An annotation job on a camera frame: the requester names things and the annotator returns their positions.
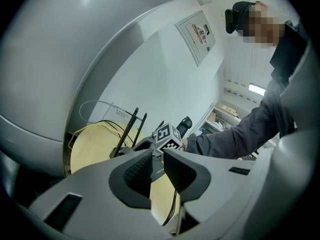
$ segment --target white cable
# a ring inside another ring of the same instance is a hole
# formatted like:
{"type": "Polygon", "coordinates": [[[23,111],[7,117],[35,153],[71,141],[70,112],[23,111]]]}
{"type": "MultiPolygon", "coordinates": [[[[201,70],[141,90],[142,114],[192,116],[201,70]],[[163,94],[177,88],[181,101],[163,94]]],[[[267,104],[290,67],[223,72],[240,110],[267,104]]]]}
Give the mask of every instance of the white cable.
{"type": "Polygon", "coordinates": [[[89,103],[89,102],[100,102],[100,103],[104,103],[104,104],[108,104],[108,105],[110,105],[110,106],[114,106],[114,107],[116,107],[116,108],[118,108],[117,106],[115,106],[115,105],[113,105],[113,104],[111,104],[111,103],[109,103],[109,102],[106,102],[106,101],[101,101],[101,100],[87,100],[87,101],[85,101],[84,103],[82,103],[82,105],[80,106],[80,108],[79,108],[79,116],[81,117],[81,119],[83,120],[83,121],[85,121],[86,123],[90,123],[90,124],[95,124],[95,122],[90,122],[89,120],[86,120],[86,119],[84,119],[83,117],[82,117],[82,115],[81,115],[81,109],[82,109],[82,107],[83,107],[83,105],[84,104],[86,104],[86,103],[89,103]]]}
{"type": "Polygon", "coordinates": [[[111,107],[114,105],[114,103],[115,103],[115,102],[114,102],[114,101],[112,101],[111,106],[109,106],[109,108],[106,110],[106,112],[104,113],[104,115],[103,115],[102,119],[106,118],[106,116],[107,116],[108,112],[110,111],[110,109],[111,109],[111,107]]]}

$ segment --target red label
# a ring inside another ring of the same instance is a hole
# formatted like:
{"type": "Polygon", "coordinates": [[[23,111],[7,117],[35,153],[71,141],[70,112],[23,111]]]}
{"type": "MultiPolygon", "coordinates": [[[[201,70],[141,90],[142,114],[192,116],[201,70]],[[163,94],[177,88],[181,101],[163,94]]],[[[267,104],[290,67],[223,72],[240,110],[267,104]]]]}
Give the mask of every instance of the red label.
{"type": "Polygon", "coordinates": [[[196,33],[196,35],[198,36],[198,38],[199,38],[199,41],[200,41],[200,44],[204,44],[204,42],[202,42],[202,39],[201,39],[201,36],[200,36],[200,34],[199,34],[199,32],[198,32],[198,28],[197,28],[197,26],[195,25],[195,24],[192,24],[192,27],[193,27],[193,29],[194,29],[194,31],[195,31],[195,33],[196,33]]]}

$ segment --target wall-mounted box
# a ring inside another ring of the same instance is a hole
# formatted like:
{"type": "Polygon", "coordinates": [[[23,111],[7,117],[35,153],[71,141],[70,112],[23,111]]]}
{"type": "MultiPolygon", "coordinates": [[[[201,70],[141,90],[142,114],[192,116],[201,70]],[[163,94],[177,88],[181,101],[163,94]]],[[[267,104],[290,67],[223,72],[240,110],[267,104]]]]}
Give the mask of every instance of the wall-mounted box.
{"type": "Polygon", "coordinates": [[[215,45],[215,37],[203,11],[198,11],[175,25],[199,66],[215,45]]]}

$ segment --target black antenna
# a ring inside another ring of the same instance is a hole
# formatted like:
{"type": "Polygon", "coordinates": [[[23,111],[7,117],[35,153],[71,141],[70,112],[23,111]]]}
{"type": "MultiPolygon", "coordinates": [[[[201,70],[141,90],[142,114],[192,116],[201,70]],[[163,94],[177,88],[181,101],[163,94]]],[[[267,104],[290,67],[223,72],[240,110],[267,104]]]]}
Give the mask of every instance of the black antenna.
{"type": "Polygon", "coordinates": [[[158,128],[160,128],[161,126],[163,126],[164,123],[165,123],[165,120],[162,120],[162,122],[160,123],[160,125],[159,125],[156,129],[158,129],[158,128]]]}
{"type": "Polygon", "coordinates": [[[138,132],[136,133],[135,139],[134,139],[134,141],[132,143],[132,148],[134,148],[134,146],[136,145],[137,139],[139,137],[139,134],[141,132],[142,127],[144,126],[144,123],[146,121],[147,115],[148,115],[147,113],[144,114],[144,117],[143,117],[142,122],[140,123],[140,127],[138,129],[138,132]]]}
{"type": "Polygon", "coordinates": [[[125,139],[126,137],[128,136],[128,133],[130,132],[132,126],[134,125],[134,123],[136,122],[136,119],[137,119],[137,113],[139,111],[139,108],[137,107],[133,113],[133,115],[131,116],[131,119],[129,121],[129,123],[127,124],[124,132],[123,132],[123,135],[120,139],[120,141],[118,142],[118,145],[116,146],[115,150],[113,151],[113,153],[110,155],[110,158],[115,158],[119,155],[119,150],[122,146],[122,144],[125,142],[125,139]]]}

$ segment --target black slot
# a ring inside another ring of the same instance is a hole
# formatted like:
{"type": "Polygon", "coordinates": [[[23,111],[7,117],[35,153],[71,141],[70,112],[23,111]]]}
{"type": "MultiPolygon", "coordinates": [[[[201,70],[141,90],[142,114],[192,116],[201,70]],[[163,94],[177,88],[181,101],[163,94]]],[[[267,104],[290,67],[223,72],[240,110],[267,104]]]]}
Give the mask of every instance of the black slot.
{"type": "Polygon", "coordinates": [[[195,227],[198,224],[199,223],[189,213],[186,212],[185,216],[182,217],[182,219],[181,219],[181,226],[180,226],[179,235],[182,234],[183,232],[186,232],[186,231],[192,229],[193,227],[195,227]]]}
{"type": "Polygon", "coordinates": [[[76,210],[82,197],[75,194],[68,194],[61,203],[45,219],[45,223],[58,231],[62,231],[76,210]]]}
{"type": "Polygon", "coordinates": [[[204,25],[204,30],[206,32],[206,35],[210,34],[210,31],[209,31],[209,28],[208,28],[207,24],[204,25]]]}
{"type": "Polygon", "coordinates": [[[248,175],[250,170],[243,169],[243,168],[238,168],[238,167],[232,167],[232,168],[229,169],[229,172],[233,172],[235,174],[248,175]]]}

